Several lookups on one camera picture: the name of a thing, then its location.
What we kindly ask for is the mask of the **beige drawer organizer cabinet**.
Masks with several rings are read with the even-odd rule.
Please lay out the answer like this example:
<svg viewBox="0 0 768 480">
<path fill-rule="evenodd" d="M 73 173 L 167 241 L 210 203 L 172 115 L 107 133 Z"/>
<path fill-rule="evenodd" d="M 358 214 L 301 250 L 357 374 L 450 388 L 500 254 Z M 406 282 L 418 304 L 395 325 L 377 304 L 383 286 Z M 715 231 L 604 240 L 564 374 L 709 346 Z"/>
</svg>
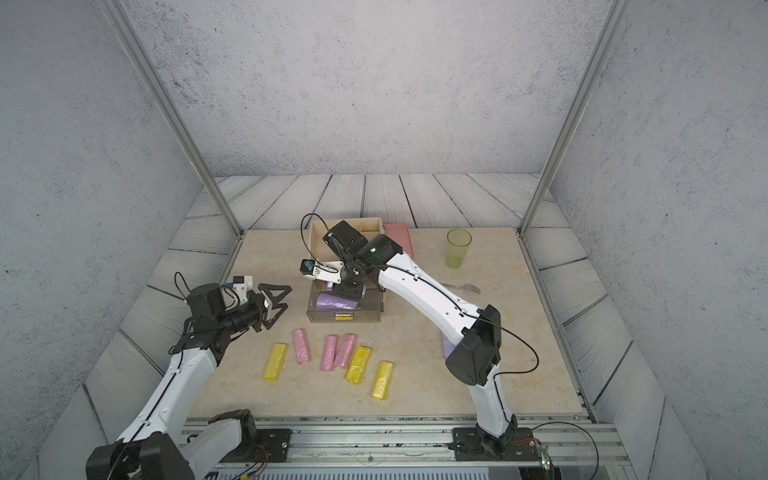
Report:
<svg viewBox="0 0 768 480">
<path fill-rule="evenodd" d="M 378 217 L 323 220 L 312 213 L 304 220 L 303 227 L 308 257 L 302 260 L 300 271 L 307 278 L 331 284 L 340 282 L 345 261 L 368 241 L 385 233 Z"/>
</svg>

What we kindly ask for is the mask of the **transparent drawer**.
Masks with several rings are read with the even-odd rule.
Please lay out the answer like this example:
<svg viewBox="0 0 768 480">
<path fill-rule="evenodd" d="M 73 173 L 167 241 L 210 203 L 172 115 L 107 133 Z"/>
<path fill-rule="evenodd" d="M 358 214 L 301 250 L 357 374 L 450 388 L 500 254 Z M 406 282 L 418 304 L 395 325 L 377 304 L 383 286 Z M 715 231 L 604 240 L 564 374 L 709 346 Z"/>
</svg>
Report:
<svg viewBox="0 0 768 480">
<path fill-rule="evenodd" d="M 365 285 L 360 299 L 337 295 L 327 282 L 311 284 L 307 317 L 311 323 L 377 323 L 384 311 L 383 292 L 376 286 Z"/>
</svg>

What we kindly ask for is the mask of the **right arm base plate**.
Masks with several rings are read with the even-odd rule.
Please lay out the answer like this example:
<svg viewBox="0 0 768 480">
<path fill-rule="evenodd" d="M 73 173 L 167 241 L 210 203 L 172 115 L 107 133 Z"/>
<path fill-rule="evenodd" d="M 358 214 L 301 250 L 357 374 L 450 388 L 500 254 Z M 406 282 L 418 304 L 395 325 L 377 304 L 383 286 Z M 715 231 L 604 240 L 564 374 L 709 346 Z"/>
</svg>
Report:
<svg viewBox="0 0 768 480">
<path fill-rule="evenodd" d="M 501 437 L 494 437 L 479 426 L 454 428 L 448 449 L 459 462 L 535 462 L 541 459 L 532 430 L 523 427 L 511 428 Z"/>
</svg>

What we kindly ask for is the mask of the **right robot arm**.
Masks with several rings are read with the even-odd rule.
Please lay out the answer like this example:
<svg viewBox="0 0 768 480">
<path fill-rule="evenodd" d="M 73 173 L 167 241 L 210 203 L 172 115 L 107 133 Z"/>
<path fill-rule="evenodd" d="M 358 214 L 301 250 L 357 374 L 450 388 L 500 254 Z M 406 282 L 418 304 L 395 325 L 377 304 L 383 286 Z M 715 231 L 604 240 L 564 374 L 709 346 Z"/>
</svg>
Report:
<svg viewBox="0 0 768 480">
<path fill-rule="evenodd" d="M 341 220 L 323 241 L 342 262 L 341 286 L 350 288 L 371 279 L 438 327 L 453 345 L 446 368 L 468 386 L 478 428 L 496 439 L 507 435 L 513 429 L 513 415 L 497 379 L 502 333 L 499 311 L 491 305 L 480 308 L 451 293 L 384 234 L 367 239 Z"/>
</svg>

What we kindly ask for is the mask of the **purple bag roll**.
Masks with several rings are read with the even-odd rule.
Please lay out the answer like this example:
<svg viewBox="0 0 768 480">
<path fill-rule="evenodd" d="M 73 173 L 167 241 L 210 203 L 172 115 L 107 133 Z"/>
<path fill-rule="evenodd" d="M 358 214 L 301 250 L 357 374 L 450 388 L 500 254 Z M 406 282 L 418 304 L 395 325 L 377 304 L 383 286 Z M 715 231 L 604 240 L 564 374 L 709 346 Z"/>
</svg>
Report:
<svg viewBox="0 0 768 480">
<path fill-rule="evenodd" d="M 358 302 L 331 293 L 320 293 L 315 303 L 316 311 L 354 311 L 358 308 Z"/>
<path fill-rule="evenodd" d="M 445 335 L 441 335 L 442 338 L 442 349 L 443 349 L 443 358 L 447 360 L 451 353 L 455 349 L 455 344 L 451 342 L 451 340 Z"/>
</svg>

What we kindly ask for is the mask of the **purple bag roll front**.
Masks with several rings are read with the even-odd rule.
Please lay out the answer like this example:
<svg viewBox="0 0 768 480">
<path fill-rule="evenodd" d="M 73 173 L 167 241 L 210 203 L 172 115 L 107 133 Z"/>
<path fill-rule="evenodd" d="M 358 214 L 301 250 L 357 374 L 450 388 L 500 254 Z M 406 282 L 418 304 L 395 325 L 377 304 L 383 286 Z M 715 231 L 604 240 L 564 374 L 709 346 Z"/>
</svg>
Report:
<svg viewBox="0 0 768 480">
<path fill-rule="evenodd" d="M 354 311 L 358 308 L 358 302 L 331 293 L 320 293 L 315 303 L 316 311 Z"/>
</svg>

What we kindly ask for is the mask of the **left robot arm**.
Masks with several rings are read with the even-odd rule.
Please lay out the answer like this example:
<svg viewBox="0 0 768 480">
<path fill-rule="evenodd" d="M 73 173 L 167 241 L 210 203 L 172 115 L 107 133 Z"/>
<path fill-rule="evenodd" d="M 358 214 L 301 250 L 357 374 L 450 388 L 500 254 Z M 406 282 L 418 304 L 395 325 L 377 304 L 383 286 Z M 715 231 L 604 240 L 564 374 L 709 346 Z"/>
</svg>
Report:
<svg viewBox="0 0 768 480">
<path fill-rule="evenodd" d="M 218 414 L 187 439 L 183 427 L 208 378 L 232 342 L 269 330 L 285 312 L 288 285 L 208 283 L 188 292 L 191 315 L 169 350 L 169 367 L 131 424 L 86 462 L 89 479 L 204 479 L 221 462 L 243 462 L 244 476 L 286 461 L 291 432 L 257 427 L 247 409 Z"/>
</svg>

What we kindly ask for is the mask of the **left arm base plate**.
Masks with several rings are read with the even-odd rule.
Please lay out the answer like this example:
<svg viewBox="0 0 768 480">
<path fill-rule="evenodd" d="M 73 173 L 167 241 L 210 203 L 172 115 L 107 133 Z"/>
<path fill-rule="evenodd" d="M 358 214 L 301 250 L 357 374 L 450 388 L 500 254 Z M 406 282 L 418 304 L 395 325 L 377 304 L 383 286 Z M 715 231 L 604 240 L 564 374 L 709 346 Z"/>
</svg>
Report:
<svg viewBox="0 0 768 480">
<path fill-rule="evenodd" d="M 285 463 L 292 430 L 284 428 L 256 429 L 244 434 L 240 459 L 250 463 Z"/>
</svg>

